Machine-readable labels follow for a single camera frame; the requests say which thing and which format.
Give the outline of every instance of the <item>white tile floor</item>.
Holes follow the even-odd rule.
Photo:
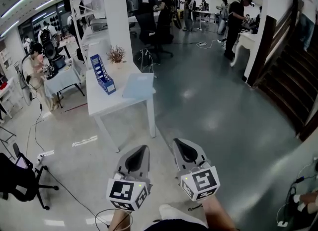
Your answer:
[[[146,144],[151,152],[149,178],[154,186],[141,209],[133,213],[132,230],[143,230],[142,227],[158,219],[159,206],[163,203],[170,203],[185,211],[189,206],[196,205],[188,200],[174,178],[177,169],[160,132],[157,131],[157,137],[154,139],[149,136],[147,112],[143,103],[104,117],[106,128],[122,150],[115,154],[100,139],[94,119],[88,116],[87,105],[65,112],[85,104],[86,97],[75,89],[70,89],[63,95],[63,109],[58,109],[52,114],[43,110],[37,124],[36,138],[45,151],[53,152],[45,157],[43,164],[49,167],[54,176],[78,200],[94,213],[112,208],[105,199],[107,179],[112,177],[122,153]],[[34,123],[39,114],[39,104],[35,100],[31,106],[24,106],[15,113],[12,120],[6,117],[7,122],[4,125],[17,134],[15,141],[20,150],[34,163],[38,154],[42,152],[34,140]],[[46,172],[41,183],[57,185]],[[97,230],[94,217],[64,188],[59,187],[59,191],[41,191],[44,204],[51,207],[49,211],[41,208],[37,198],[31,202],[19,202],[12,195],[9,195],[8,201],[0,199],[1,231]],[[201,210],[193,211],[191,214],[202,218]],[[103,224],[99,226],[101,230],[106,230]]]

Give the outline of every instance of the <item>white marker cube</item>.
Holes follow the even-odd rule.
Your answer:
[[[192,201],[198,201],[215,194],[220,187],[220,181],[213,166],[181,176],[180,186]]]
[[[106,198],[115,208],[136,211],[148,194],[145,182],[108,179]]]

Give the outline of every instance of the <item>blue file organizer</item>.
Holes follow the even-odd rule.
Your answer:
[[[96,54],[90,58],[93,66],[97,82],[104,89],[104,91],[110,95],[116,91],[116,87],[113,79],[107,74],[101,57]]]

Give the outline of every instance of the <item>epoxy floor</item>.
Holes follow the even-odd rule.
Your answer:
[[[208,31],[173,30],[176,43],[206,41],[209,46],[209,41],[218,38]],[[142,44],[132,37],[132,46],[135,51]],[[103,118],[122,153],[140,144],[150,147],[149,177],[154,186],[143,207],[134,213],[132,230],[143,230],[158,219],[160,204],[169,203],[184,211],[196,205],[189,202],[174,179],[176,167],[168,145],[175,137],[203,147],[218,171],[221,188],[217,197],[238,229],[278,230],[276,213],[291,182],[318,155],[318,133],[301,145],[279,109],[241,80],[248,52],[231,68],[217,42],[207,50],[195,44],[164,48],[172,51],[174,58],[163,56],[155,70],[157,137],[149,136],[143,103]],[[100,139],[95,121],[88,116],[86,98],[75,89],[64,98],[63,110],[44,110],[37,124],[37,140],[49,152],[43,163],[78,200],[97,213],[111,207],[105,199],[106,184],[120,155],[109,151]],[[41,153],[34,140],[39,114],[38,103],[33,101],[30,107],[16,111],[12,120],[6,119],[4,125],[17,134],[21,151],[33,162]],[[56,181],[46,173],[42,183],[55,185]],[[299,190],[304,193],[314,185],[315,181],[307,181]],[[0,230],[97,230],[94,217],[61,186],[59,191],[41,193],[51,210],[42,210],[37,199],[22,203],[11,196],[8,201],[0,200]],[[202,209],[190,214],[203,218]],[[108,213],[101,215],[107,219]]]

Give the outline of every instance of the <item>red object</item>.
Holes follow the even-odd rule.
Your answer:
[[[0,86],[0,90],[3,90],[6,86],[8,85],[7,82],[4,82],[3,84],[1,84]]]

